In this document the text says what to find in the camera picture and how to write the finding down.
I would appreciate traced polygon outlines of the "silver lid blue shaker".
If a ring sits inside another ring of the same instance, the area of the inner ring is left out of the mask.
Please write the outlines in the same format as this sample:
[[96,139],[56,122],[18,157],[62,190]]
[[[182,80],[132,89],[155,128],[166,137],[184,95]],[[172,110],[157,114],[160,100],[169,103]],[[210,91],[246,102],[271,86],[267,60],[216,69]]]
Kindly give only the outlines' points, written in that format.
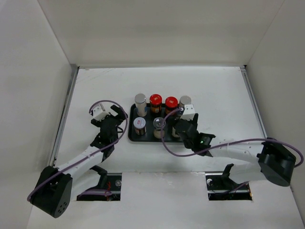
[[147,102],[144,94],[137,94],[134,98],[136,105],[136,112],[139,117],[145,117],[147,115]]

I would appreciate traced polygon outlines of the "red lid sauce jar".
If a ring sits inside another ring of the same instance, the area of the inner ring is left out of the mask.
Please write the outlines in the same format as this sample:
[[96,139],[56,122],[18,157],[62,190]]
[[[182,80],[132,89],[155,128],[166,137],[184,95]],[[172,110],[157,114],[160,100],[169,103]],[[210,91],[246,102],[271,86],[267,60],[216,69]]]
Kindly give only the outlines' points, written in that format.
[[169,96],[165,99],[165,114],[168,115],[171,111],[178,107],[178,100],[173,96]]

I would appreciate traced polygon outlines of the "black rectangular tray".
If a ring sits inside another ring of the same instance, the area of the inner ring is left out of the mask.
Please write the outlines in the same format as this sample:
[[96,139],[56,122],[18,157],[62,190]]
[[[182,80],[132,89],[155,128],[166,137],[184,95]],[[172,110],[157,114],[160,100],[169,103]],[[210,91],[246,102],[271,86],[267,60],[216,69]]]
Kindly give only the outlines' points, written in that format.
[[[147,115],[144,117],[146,121],[146,133],[144,135],[138,135],[135,131],[135,127],[133,125],[133,121],[135,118],[138,117],[137,111],[136,111],[136,104],[133,104],[131,106],[130,115],[129,115],[129,127],[128,127],[128,138],[132,142],[161,142],[161,139],[156,138],[153,135],[154,132],[154,126],[153,121],[157,117],[165,117],[165,104],[162,104],[161,106],[161,112],[156,115],[151,112],[150,104],[147,103]],[[172,136],[172,128],[168,127],[168,125],[164,128],[165,136],[164,141],[166,143],[182,143],[181,138],[177,138]]]

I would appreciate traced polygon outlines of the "black cap white bottle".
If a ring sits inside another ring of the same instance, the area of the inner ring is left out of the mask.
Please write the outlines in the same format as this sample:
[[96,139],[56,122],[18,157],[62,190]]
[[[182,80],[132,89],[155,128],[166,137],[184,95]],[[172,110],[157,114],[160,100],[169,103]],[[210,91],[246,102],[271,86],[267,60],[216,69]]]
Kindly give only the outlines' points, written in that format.
[[176,131],[176,129],[175,129],[174,127],[172,128],[172,136],[173,136],[174,138],[180,138],[178,132]]

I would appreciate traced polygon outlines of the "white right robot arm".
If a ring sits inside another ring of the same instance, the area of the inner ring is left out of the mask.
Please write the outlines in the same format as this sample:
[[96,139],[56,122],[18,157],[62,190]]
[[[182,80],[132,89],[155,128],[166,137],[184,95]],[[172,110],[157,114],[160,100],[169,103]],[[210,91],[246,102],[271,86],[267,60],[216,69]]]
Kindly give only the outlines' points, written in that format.
[[195,114],[193,119],[179,118],[173,123],[186,148],[199,156],[244,162],[242,165],[232,163],[225,167],[221,176],[225,188],[231,189],[237,184],[257,180],[268,180],[282,187],[290,185],[296,157],[284,143],[272,138],[234,142],[213,134],[200,133],[197,120],[198,114]]

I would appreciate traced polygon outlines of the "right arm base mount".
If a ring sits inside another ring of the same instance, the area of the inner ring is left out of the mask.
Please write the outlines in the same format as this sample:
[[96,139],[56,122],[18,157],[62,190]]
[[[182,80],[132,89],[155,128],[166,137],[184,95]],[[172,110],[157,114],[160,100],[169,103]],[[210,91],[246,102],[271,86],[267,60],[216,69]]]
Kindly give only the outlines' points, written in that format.
[[207,195],[210,201],[249,200],[252,194],[248,182],[237,184],[229,178],[233,164],[228,164],[220,173],[206,173]]

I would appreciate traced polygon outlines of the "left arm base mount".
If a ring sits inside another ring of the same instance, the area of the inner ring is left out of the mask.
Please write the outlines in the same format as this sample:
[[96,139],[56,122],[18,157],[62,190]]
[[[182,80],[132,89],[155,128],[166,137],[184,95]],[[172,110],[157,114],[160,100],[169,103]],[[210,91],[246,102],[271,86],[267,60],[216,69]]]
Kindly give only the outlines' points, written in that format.
[[99,175],[95,186],[90,186],[76,196],[77,201],[120,201],[122,188],[122,173],[108,173],[100,166],[94,166],[90,172]]

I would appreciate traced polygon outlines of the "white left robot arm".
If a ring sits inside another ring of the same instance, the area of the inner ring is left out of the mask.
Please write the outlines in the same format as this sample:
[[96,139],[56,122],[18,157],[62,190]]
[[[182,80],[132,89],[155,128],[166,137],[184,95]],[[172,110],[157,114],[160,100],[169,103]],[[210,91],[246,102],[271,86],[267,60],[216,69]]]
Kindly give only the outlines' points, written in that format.
[[122,122],[128,122],[127,113],[118,103],[112,102],[110,109],[116,112],[112,115],[105,111],[103,103],[103,100],[97,101],[89,109],[93,116],[91,124],[100,130],[93,142],[71,161],[58,167],[45,167],[27,197],[28,202],[53,218],[66,211],[73,184],[87,171],[98,169],[98,164],[111,155],[115,144],[123,137],[118,130]]

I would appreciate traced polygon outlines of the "red lid chili jar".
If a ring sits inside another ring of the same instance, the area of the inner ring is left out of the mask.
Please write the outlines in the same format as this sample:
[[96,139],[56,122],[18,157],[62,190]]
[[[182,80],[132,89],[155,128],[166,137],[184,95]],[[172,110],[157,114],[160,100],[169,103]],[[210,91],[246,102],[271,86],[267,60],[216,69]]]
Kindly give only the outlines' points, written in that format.
[[162,112],[162,97],[159,94],[150,96],[150,112],[154,117],[160,116]]

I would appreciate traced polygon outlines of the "clear lid salt grinder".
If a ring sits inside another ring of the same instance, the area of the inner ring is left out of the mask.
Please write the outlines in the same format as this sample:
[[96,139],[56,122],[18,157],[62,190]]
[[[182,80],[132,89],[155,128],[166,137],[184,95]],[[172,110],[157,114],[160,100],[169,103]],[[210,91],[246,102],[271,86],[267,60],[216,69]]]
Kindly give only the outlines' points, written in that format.
[[164,128],[165,128],[166,122],[164,121],[164,118],[162,117],[157,117],[153,121],[153,135],[157,139],[161,139],[164,137]]

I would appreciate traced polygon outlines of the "blue label spice shaker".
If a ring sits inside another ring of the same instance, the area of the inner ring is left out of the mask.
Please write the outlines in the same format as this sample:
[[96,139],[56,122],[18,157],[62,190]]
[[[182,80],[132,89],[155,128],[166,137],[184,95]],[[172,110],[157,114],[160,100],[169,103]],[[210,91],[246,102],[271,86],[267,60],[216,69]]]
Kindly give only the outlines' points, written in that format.
[[183,95],[180,100],[179,100],[179,104],[178,107],[184,107],[185,105],[190,105],[192,102],[191,98],[187,95]]

